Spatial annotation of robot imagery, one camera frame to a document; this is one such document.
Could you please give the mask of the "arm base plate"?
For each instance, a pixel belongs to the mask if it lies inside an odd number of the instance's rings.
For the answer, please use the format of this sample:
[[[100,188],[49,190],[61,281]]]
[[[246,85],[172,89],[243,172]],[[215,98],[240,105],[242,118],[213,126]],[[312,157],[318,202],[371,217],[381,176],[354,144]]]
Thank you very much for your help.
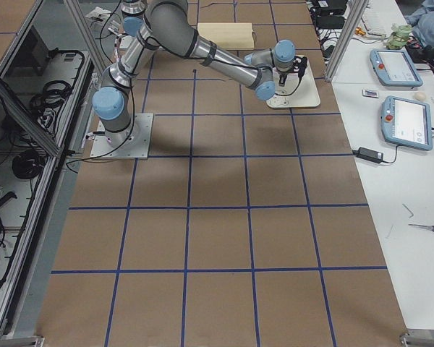
[[[102,159],[148,159],[150,138],[153,127],[152,113],[136,113],[133,130],[131,126],[123,132],[106,132],[101,121],[97,130],[103,134],[97,134],[93,140],[90,158]]]

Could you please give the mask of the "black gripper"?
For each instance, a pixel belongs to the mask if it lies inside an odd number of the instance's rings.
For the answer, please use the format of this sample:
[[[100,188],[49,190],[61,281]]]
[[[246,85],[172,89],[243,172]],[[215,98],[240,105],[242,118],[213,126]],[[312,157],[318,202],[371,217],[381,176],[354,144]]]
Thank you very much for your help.
[[[295,56],[293,62],[288,67],[276,67],[276,68],[280,69],[281,71],[287,71],[287,70],[296,69],[296,68],[305,69],[305,71],[306,71],[307,63],[308,63],[308,58],[306,56]],[[280,87],[285,86],[286,78],[287,78],[287,74],[279,74],[278,75],[278,85]]]

